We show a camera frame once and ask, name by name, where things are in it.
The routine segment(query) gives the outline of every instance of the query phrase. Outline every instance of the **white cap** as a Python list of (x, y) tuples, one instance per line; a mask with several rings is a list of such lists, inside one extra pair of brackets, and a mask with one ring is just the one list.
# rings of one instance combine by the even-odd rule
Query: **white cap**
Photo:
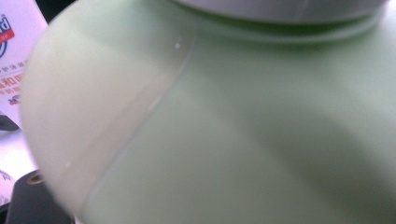
[(330, 23), (370, 14), (387, 0), (174, 0), (222, 16), (274, 23)]

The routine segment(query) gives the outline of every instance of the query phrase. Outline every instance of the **pale green bottle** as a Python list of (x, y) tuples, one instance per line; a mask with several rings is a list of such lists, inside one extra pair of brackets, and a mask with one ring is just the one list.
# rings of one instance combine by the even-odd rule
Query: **pale green bottle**
[(22, 83), (86, 224), (396, 223), (394, 1), (79, 0)]

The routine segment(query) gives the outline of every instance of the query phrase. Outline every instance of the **label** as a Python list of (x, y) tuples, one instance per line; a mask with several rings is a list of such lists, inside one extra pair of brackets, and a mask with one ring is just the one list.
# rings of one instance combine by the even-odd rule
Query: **label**
[(0, 110), (21, 127), (21, 78), (47, 23), (34, 0), (0, 2)]
[(11, 201), (15, 180), (0, 170), (0, 206)]

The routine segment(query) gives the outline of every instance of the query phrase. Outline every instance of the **dark surface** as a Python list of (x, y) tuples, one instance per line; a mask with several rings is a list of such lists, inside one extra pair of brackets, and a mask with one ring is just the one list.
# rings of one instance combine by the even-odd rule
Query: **dark surface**
[(15, 183), (6, 224), (74, 223), (74, 220), (53, 201), (44, 182), (37, 182), (37, 180), (41, 180), (41, 177), (37, 171), (34, 171), (21, 177)]
[(0, 206), (0, 224), (6, 223), (8, 207), (9, 207), (9, 203)]
[(16, 131), (20, 127), (6, 115), (0, 115), (0, 131)]
[(47, 22), (58, 15), (62, 10), (74, 3), (75, 0), (35, 0)]

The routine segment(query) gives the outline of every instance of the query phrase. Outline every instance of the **small hole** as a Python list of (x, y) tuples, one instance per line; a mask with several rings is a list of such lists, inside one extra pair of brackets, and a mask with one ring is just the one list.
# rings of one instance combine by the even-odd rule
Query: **small hole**
[(44, 181), (44, 180), (43, 180), (43, 178), (41, 177), (40, 174), (31, 175), (31, 176), (27, 179), (27, 183), (28, 183), (29, 185), (36, 185), (36, 184), (42, 183), (43, 181)]

